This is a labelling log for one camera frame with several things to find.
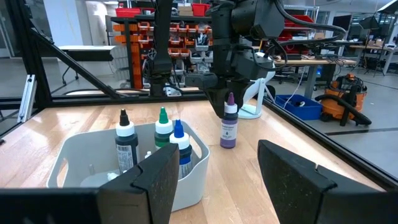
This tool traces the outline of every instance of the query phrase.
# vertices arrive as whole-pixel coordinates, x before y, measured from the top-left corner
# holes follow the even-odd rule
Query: table surface
[[[350,47],[354,48],[354,49],[365,49],[365,45],[353,45],[353,46],[350,46]],[[368,45],[368,46],[366,46],[366,49],[369,49],[369,50],[381,50],[382,47]],[[390,48],[390,47],[384,47],[383,50],[386,50],[386,51],[389,51],[389,52],[398,51],[398,49],[393,49],[393,48]]]
[[[61,50],[112,50],[115,46],[89,46],[89,45],[68,45],[60,46]]]
[[[0,187],[45,187],[64,140],[76,133],[114,128],[121,108],[135,124],[153,123],[161,106],[170,119],[187,122],[211,151],[201,202],[173,212],[171,223],[278,223],[257,161],[259,139],[382,190],[265,106],[259,119],[239,120],[236,147],[223,149],[220,119],[207,101],[47,108],[4,137]]]
[[[340,60],[341,60],[340,63],[344,62],[344,65],[356,64],[356,62],[354,60],[346,60],[346,59],[340,59]],[[285,63],[284,60],[275,61],[276,65],[281,65],[284,63]],[[311,58],[311,59],[302,58],[301,60],[288,60],[287,64],[288,65],[329,65],[329,64],[335,65],[336,62],[331,62],[329,60],[317,60],[315,58]]]

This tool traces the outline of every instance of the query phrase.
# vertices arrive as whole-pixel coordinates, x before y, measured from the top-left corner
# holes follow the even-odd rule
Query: blue bin
[[[283,108],[290,96],[291,95],[277,95],[275,102]],[[305,102],[304,106],[294,106],[296,102],[302,101]],[[293,95],[289,103],[286,104],[285,109],[302,120],[314,120],[319,119],[321,116],[322,105],[302,95]]]

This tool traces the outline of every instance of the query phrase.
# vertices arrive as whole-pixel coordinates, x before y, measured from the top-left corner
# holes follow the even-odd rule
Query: black bottle cap
[[[120,126],[128,126],[130,124],[129,121],[129,116],[127,116],[126,110],[125,109],[121,109],[120,110],[120,122],[119,122]]]

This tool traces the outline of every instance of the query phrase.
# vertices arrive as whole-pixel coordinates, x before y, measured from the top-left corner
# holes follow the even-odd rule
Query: green bottle cap
[[[159,114],[159,123],[160,124],[167,124],[169,122],[169,119],[167,117],[166,109],[162,107],[160,109],[160,114]]]

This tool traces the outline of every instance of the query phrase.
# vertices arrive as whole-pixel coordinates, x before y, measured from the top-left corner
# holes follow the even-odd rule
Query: blue bottle cap
[[[179,119],[175,121],[174,136],[176,138],[184,137],[184,128],[182,127],[181,121]]]

